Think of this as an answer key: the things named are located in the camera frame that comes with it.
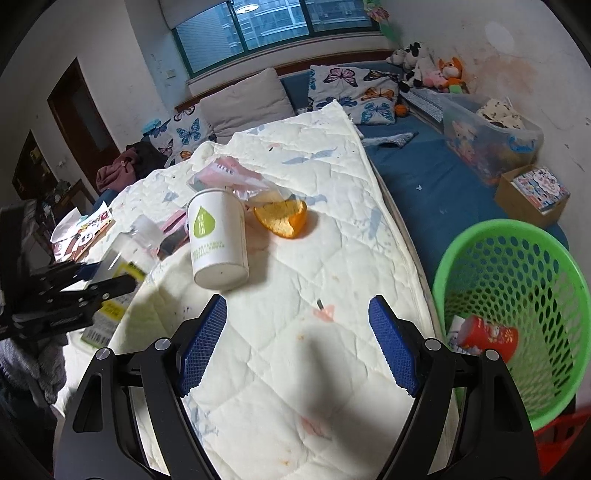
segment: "ceiling light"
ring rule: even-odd
[[[254,12],[257,8],[259,8],[259,6],[257,4],[248,4],[248,5],[243,5],[242,7],[239,7],[236,9],[236,13],[239,14],[247,14],[249,12]]]

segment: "white paper cup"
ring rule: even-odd
[[[248,280],[244,208],[232,192],[207,189],[187,205],[191,262],[197,285],[227,290]]]

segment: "white quilted mattress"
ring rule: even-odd
[[[237,133],[228,145],[206,142],[191,159],[127,188],[111,205],[115,226],[89,259],[99,260],[140,213],[162,222],[183,207],[194,195],[187,179],[222,154],[305,198],[309,219],[300,238],[287,240],[246,215],[250,279],[224,294],[228,322],[201,385],[185,398],[197,436],[223,480],[371,480],[413,399],[390,373],[368,303],[382,294],[425,337],[434,329],[409,250],[338,103]],[[184,246],[141,287],[111,348],[136,351],[171,336],[211,295],[193,282]],[[89,359],[66,348],[62,406]],[[144,449],[166,472],[140,393]],[[447,422],[432,469],[445,465],[455,427]]]

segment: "pink cloth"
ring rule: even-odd
[[[133,185],[136,181],[134,164],[137,162],[138,154],[134,148],[130,148],[114,159],[111,165],[101,167],[96,172],[96,188],[99,193],[107,189],[120,193],[126,186]]]

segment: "wooden headboard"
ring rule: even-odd
[[[310,65],[338,65],[341,63],[352,63],[354,61],[380,61],[385,60],[388,56],[392,53],[392,50],[371,50],[371,51],[354,51],[348,53],[337,53],[334,55],[326,55],[323,57],[314,57],[311,59],[300,60],[294,63],[286,63],[283,65],[278,65],[275,67],[277,71],[277,75],[281,77],[282,75],[287,75],[289,73],[301,72],[302,70],[307,70],[310,68]],[[176,111],[181,112],[182,110],[186,110],[187,108],[199,103],[202,98],[211,95],[212,93],[219,92],[230,85],[234,85],[235,83],[244,80],[245,78],[251,77],[252,75],[257,74],[258,72],[251,73],[244,77],[237,78],[232,80],[231,82],[224,83],[223,85],[219,85],[212,89],[209,89],[207,92],[200,93],[194,97],[191,97],[189,100],[177,105]]]

